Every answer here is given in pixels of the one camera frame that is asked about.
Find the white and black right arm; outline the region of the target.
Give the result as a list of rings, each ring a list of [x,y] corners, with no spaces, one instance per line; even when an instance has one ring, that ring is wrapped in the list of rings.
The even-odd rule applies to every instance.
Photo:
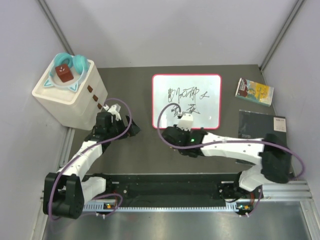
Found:
[[[169,126],[160,136],[183,156],[225,157],[252,163],[253,166],[241,171],[234,181],[233,192],[239,198],[245,198],[261,185],[286,184],[290,180],[292,154],[274,134],[244,140],[222,137],[203,129]]]

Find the pink framed whiteboard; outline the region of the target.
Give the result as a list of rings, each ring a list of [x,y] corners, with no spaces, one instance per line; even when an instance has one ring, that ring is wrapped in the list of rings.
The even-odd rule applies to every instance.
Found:
[[[222,77],[219,74],[155,74],[152,77],[152,126],[177,123],[178,113],[193,116],[192,127],[216,130],[221,125]]]

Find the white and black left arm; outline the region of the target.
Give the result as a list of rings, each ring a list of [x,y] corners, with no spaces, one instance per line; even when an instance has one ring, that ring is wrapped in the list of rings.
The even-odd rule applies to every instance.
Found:
[[[127,124],[124,124],[117,111],[98,113],[95,125],[78,152],[57,172],[47,174],[44,180],[43,213],[51,220],[78,219],[88,202],[120,197],[113,192],[109,177],[85,176],[111,142],[133,137],[140,132],[131,115],[126,115],[126,120]]]

